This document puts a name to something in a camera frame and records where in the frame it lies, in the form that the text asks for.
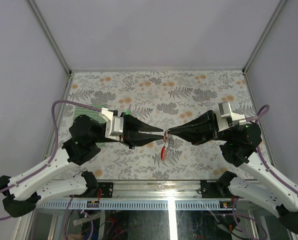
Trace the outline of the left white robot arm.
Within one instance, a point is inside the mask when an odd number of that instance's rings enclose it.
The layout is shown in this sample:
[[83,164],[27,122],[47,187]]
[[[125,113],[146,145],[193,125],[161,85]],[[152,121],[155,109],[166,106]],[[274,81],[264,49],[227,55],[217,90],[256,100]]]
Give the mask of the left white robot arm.
[[71,137],[49,158],[18,176],[0,177],[4,195],[4,210],[18,218],[33,211],[38,204],[66,196],[93,197],[99,184],[90,171],[65,180],[55,180],[60,174],[77,168],[100,153],[99,143],[122,143],[130,149],[163,139],[161,128],[148,125],[130,114],[103,108],[100,116],[105,122],[79,115],[69,128]]

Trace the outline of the red handled metal key tool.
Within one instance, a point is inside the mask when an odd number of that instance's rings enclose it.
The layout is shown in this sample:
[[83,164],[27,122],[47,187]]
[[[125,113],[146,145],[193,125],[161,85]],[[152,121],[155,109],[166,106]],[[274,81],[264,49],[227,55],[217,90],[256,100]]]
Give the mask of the red handled metal key tool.
[[165,142],[162,149],[161,149],[161,160],[165,161],[167,158],[167,151],[168,151],[168,143]]

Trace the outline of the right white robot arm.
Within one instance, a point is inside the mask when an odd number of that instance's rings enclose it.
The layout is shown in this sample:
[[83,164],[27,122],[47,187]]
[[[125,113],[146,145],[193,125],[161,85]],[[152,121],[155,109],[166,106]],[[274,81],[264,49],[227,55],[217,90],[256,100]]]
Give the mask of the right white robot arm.
[[195,120],[168,129],[167,133],[193,145],[224,141],[220,149],[225,161],[253,176],[262,186],[247,183],[226,171],[217,180],[217,193],[222,197],[233,194],[261,206],[298,235],[298,184],[264,159],[259,148],[261,129],[252,118],[231,110],[210,110]]

